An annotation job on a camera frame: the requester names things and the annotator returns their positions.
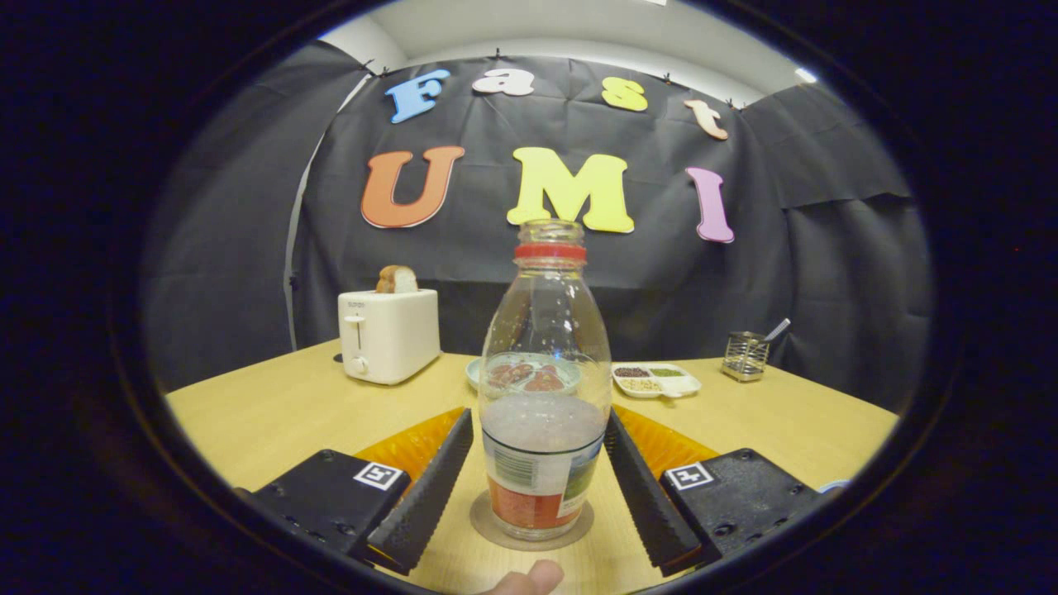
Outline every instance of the toast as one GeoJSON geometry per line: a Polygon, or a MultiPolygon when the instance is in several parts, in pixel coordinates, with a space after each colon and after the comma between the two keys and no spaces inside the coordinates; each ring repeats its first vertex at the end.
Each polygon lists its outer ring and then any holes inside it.
{"type": "Polygon", "coordinates": [[[401,265],[389,265],[379,271],[379,284],[376,293],[406,293],[418,291],[419,284],[415,281],[415,271],[401,265]]]}

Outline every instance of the metal mesh cup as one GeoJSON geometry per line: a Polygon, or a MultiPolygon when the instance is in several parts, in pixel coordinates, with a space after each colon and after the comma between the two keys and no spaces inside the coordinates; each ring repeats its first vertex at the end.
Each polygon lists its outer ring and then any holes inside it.
{"type": "Polygon", "coordinates": [[[768,347],[764,336],[755,332],[728,333],[728,347],[720,372],[738,382],[760,380],[768,363],[768,347]]]}

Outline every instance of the black cloth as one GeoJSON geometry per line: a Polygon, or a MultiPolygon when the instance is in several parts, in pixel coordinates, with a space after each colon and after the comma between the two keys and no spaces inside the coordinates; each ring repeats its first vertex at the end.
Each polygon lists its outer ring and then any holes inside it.
{"type": "MultiPolygon", "coordinates": [[[[177,389],[290,350],[284,258],[312,151],[294,245],[297,346],[338,337],[335,296],[413,267],[440,299],[441,348],[477,354],[515,274],[521,147],[555,150],[573,174],[596,154],[625,160],[631,234],[586,232],[586,277],[615,359],[723,355],[732,330],[790,318],[770,361],[892,411],[910,397],[928,341],[932,274],[912,193],[865,122],[819,86],[735,110],[627,69],[560,58],[477,58],[372,77],[314,42],[239,94],[163,191],[143,265],[142,315],[156,374],[177,389]],[[444,68],[430,111],[391,124],[385,91],[444,68]],[[482,95],[494,68],[532,72],[526,96],[482,95]],[[649,107],[607,105],[601,83],[643,86],[649,107]],[[683,102],[719,112],[717,141],[683,102]],[[360,212],[373,156],[408,150],[396,200],[422,191],[428,148],[458,145],[444,205],[408,229],[360,212]],[[705,241],[687,167],[718,174],[732,244],[705,241]]],[[[545,199],[545,208],[551,210],[545,199]]],[[[586,203],[581,215],[587,211],[586,203]]]]}
{"type": "Polygon", "coordinates": [[[316,41],[236,95],[175,165],[141,269],[145,345],[163,390],[290,351],[284,259],[316,142],[366,74],[316,41]]]}
{"type": "Polygon", "coordinates": [[[595,154],[628,163],[624,193],[635,231],[587,231],[585,240],[586,277],[615,359],[717,357],[729,331],[766,332],[789,317],[773,363],[894,411],[910,397],[928,340],[928,250],[911,192],[867,124],[819,87],[787,89],[738,111],[641,73],[572,59],[422,65],[370,80],[342,109],[312,163],[302,210],[298,343],[336,337],[335,295],[373,288],[379,269],[399,263],[439,291],[441,348],[479,353],[515,274],[517,228],[506,213],[517,200],[522,163],[512,152],[534,146],[554,149],[571,173],[595,154]],[[438,68],[452,74],[436,106],[390,124],[385,91],[438,68]],[[534,92],[472,91],[493,68],[532,72],[534,92]],[[642,85],[647,109],[605,104],[607,76],[642,85]],[[720,113],[727,141],[701,130],[683,106],[691,98],[720,113]],[[422,152],[443,145],[467,152],[433,219],[396,230],[364,220],[371,157],[413,152],[395,193],[407,202],[422,190],[422,152]],[[696,235],[691,166],[723,177],[734,242],[696,235]]]}

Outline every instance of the bottle label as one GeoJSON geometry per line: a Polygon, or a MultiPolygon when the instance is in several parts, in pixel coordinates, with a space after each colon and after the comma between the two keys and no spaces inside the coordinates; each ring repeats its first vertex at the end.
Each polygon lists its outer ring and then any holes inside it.
{"type": "Polygon", "coordinates": [[[602,434],[563,452],[532,452],[507,446],[482,432],[492,509],[524,528],[551,528],[577,518],[587,499],[602,434]]]}

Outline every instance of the finger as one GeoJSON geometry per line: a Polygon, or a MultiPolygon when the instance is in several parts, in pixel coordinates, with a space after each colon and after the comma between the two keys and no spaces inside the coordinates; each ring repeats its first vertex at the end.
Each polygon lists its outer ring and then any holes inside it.
{"type": "Polygon", "coordinates": [[[562,566],[552,560],[536,560],[529,569],[529,579],[536,585],[536,595],[548,595],[565,576],[562,566]]]}
{"type": "Polygon", "coordinates": [[[536,583],[522,573],[510,572],[482,595],[536,595],[536,583]]]}

